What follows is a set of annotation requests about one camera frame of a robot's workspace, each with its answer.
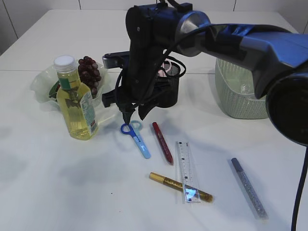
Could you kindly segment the blue black right robot arm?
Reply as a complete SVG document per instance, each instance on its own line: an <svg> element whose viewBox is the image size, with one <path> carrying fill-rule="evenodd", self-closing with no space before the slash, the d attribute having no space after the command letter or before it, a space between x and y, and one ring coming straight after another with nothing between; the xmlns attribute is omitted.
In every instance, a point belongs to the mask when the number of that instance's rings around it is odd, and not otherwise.
<svg viewBox="0 0 308 231"><path fill-rule="evenodd" d="M102 95L129 123L154 108L177 102L180 74L158 72L172 52L204 52L249 70L257 99L265 97L275 128L300 145L308 144L308 37L272 25L213 24L190 3L160 1L131 7L126 14L130 49L103 57L106 68L121 68L115 89Z"/></svg>

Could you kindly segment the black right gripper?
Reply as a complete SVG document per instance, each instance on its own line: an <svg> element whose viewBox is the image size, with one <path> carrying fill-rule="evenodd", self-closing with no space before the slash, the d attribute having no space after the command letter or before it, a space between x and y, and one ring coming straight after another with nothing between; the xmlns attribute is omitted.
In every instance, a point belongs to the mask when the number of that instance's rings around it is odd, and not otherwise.
<svg viewBox="0 0 308 231"><path fill-rule="evenodd" d="M121 68L115 89L104 93L102 102L105 107L115 103L124 120L131 120L136 108L140 119L156 107L156 98L168 90L168 83L158 83L158 70L166 54L161 52L115 52L102 57L107 69Z"/></svg>

